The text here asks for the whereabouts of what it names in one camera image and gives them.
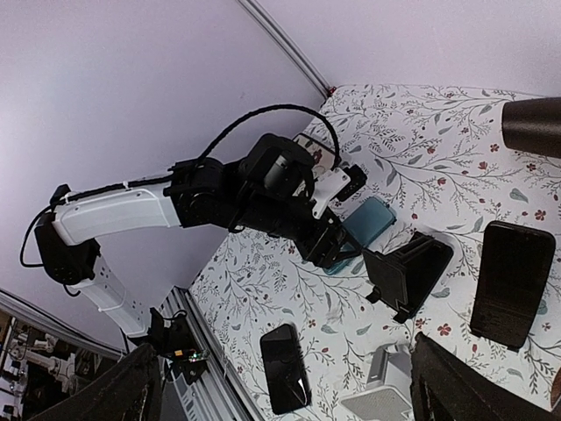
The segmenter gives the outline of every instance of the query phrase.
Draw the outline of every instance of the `black phone stand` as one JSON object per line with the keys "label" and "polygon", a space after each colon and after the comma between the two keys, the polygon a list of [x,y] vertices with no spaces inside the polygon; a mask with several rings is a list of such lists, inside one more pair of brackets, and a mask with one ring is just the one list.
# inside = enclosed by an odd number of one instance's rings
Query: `black phone stand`
{"label": "black phone stand", "polygon": [[381,300],[397,311],[394,320],[405,323],[427,298],[453,255],[450,246],[420,232],[390,254],[363,251],[373,292],[371,303]]}

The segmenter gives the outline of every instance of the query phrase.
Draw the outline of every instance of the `smartphone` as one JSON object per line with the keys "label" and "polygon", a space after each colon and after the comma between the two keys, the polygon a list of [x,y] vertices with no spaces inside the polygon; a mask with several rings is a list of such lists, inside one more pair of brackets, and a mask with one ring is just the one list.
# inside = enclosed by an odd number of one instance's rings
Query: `smartphone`
{"label": "smartphone", "polygon": [[476,336],[518,350],[542,299],[555,237],[526,226],[493,221],[485,229],[470,327]]}
{"label": "smartphone", "polygon": [[296,329],[279,326],[263,335],[259,343],[273,413],[282,415],[309,405],[311,392]]}

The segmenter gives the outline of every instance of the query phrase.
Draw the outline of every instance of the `table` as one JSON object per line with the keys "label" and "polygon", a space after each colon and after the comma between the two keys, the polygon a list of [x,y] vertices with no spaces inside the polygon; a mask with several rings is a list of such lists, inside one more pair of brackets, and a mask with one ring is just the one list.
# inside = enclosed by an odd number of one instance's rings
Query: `table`
{"label": "table", "polygon": [[[502,105],[527,98],[496,89],[352,85],[327,100],[321,112],[337,130],[344,160],[368,174],[365,188],[332,209],[344,218],[378,196],[398,221],[371,249],[387,253],[418,230],[450,244],[454,257],[415,319],[399,325],[383,303],[365,300],[372,287],[361,259],[327,276],[302,261],[290,241],[251,230],[229,235],[190,290],[266,419],[275,416],[259,337],[285,322],[299,330],[313,403],[282,419],[355,419],[337,402],[365,387],[371,353],[411,342],[418,332],[490,381],[550,409],[561,366],[559,248],[519,353],[469,331],[486,225],[510,221],[561,239],[561,161],[507,150],[501,139]],[[317,120],[307,133],[329,139]]]}

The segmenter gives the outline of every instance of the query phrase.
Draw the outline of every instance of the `wire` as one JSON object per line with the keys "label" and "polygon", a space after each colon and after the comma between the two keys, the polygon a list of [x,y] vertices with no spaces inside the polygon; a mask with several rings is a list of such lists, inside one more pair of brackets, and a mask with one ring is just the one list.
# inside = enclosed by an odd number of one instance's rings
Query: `wire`
{"label": "wire", "polygon": [[81,291],[70,292],[67,285],[62,285],[62,288],[64,288],[64,291],[73,298],[76,297],[76,296],[79,296],[82,293]]}
{"label": "wire", "polygon": [[129,340],[126,338],[123,329],[120,329],[120,331],[121,335],[123,335],[124,349],[126,349],[126,354],[128,355],[129,353],[131,353],[131,349],[129,348]]}
{"label": "wire", "polygon": [[35,226],[35,224],[37,224],[37,221],[39,221],[39,219],[48,211],[50,211],[53,208],[53,206],[51,204],[49,204],[46,208],[44,208],[41,212],[39,212],[35,218],[33,219],[33,221],[29,224],[29,226],[27,227],[27,230],[25,231],[25,235],[24,235],[24,242],[21,245],[21,250],[19,251],[19,263],[21,264],[21,266],[23,266],[24,268],[42,268],[43,264],[42,263],[25,263],[24,262],[24,253],[25,253],[25,247],[27,246],[27,240],[29,239],[30,234],[32,233],[32,229]]}
{"label": "wire", "polygon": [[164,319],[164,320],[174,321],[174,320],[177,320],[179,317],[181,317],[180,314],[181,314],[181,316],[183,316],[183,317],[186,317],[186,316],[187,316],[187,312],[186,312],[184,309],[181,309],[181,310],[177,310],[177,311],[175,312],[175,314],[174,314],[172,317],[170,317],[170,318],[163,318],[163,319]]}
{"label": "wire", "polygon": [[278,105],[269,105],[267,107],[259,108],[255,111],[248,112],[244,116],[238,118],[231,125],[229,125],[224,130],[222,130],[222,132],[218,135],[218,137],[216,139],[214,139],[210,143],[210,145],[207,146],[207,148],[196,159],[196,163],[193,166],[193,168],[197,168],[199,166],[199,164],[201,164],[202,160],[204,160],[207,156],[209,156],[209,154],[212,152],[212,150],[215,147],[217,147],[218,144],[222,140],[224,140],[224,138],[226,136],[228,136],[228,134],[230,134],[230,132],[233,131],[236,127],[238,127],[239,125],[241,125],[245,121],[249,120],[250,118],[258,116],[259,114],[265,114],[266,112],[277,111],[277,110],[296,110],[296,111],[305,112],[309,115],[314,116],[315,118],[319,118],[321,120],[321,122],[327,127],[327,130],[329,131],[330,136],[333,139],[333,146],[334,146],[334,149],[335,149],[335,151],[334,151],[335,152],[335,160],[333,162],[333,166],[331,167],[331,169],[334,169],[338,165],[338,163],[341,161],[341,151],[340,151],[340,147],[339,147],[339,138],[337,137],[337,133],[335,132],[335,129],[333,128],[333,125],[331,125],[329,120],[325,116],[320,114],[319,112],[314,111],[314,110],[312,110],[308,107],[304,107],[304,106],[301,106],[301,105],[295,105],[293,103],[280,103]]}

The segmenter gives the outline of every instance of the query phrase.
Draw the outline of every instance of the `white device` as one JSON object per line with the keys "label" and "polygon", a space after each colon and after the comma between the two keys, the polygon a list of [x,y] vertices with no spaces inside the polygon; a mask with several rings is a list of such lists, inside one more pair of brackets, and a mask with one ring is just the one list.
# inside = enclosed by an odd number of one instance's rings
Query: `white device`
{"label": "white device", "polygon": [[365,421],[413,420],[410,386],[407,346],[385,345],[373,354],[365,391],[342,397],[339,403]]}

